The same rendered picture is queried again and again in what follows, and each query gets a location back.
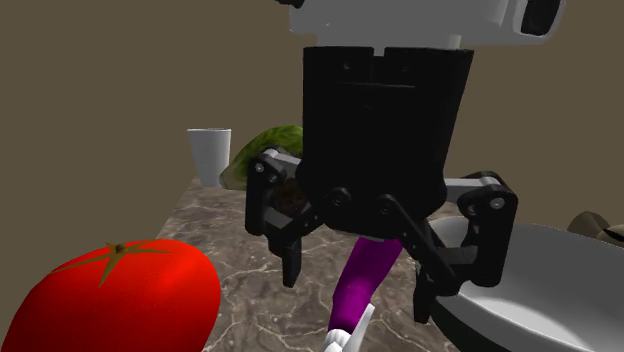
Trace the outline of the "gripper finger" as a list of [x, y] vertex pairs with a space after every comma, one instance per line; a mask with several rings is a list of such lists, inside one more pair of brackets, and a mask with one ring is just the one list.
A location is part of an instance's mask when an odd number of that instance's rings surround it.
[[446, 246], [426, 217], [410, 215], [389, 194], [377, 199], [381, 225], [420, 264], [413, 294], [414, 321], [429, 320], [438, 296], [455, 296], [464, 282], [494, 287], [502, 278], [517, 195], [496, 173], [475, 172], [445, 180], [446, 200], [468, 221], [458, 246]]

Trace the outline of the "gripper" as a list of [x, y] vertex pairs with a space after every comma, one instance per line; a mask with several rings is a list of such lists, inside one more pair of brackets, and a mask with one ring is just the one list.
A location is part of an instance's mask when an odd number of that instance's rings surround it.
[[[474, 53], [468, 49], [314, 46], [303, 51], [303, 158], [268, 148], [249, 162], [245, 229], [281, 259], [296, 284], [302, 238], [322, 224], [386, 236], [378, 199], [425, 219], [447, 199], [443, 171]], [[277, 207], [297, 181], [309, 202]]]

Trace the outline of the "green lettuce head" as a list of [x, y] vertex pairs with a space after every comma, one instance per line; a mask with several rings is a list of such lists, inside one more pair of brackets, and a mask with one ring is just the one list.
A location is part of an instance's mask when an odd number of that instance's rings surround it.
[[228, 190], [245, 191], [249, 162], [268, 148], [281, 148], [288, 154], [303, 156], [303, 128], [282, 125], [269, 128], [248, 142], [219, 176], [220, 186]]

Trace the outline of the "white cup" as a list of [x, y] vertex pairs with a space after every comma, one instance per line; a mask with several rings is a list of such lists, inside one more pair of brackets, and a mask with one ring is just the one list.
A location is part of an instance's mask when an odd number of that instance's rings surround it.
[[190, 128], [187, 130], [194, 164], [204, 187], [220, 187], [220, 175], [230, 161], [229, 128]]

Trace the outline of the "grey bowl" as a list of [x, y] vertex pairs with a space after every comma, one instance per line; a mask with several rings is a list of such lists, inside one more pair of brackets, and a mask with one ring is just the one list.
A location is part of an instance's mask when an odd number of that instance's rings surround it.
[[501, 282], [466, 282], [432, 318], [460, 352], [624, 352], [624, 248], [514, 227]]

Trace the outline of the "tan brown lumpy thing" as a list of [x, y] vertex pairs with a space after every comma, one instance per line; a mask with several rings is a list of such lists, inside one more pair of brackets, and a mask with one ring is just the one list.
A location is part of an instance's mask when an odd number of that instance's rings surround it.
[[624, 248], [624, 224], [610, 225], [595, 212], [583, 211], [579, 213], [569, 223], [567, 230]]

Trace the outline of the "red tomato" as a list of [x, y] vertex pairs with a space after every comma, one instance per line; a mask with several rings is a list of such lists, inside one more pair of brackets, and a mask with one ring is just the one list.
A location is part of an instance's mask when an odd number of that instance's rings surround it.
[[192, 245], [109, 243], [37, 283], [0, 352], [202, 352], [220, 296], [214, 266]]

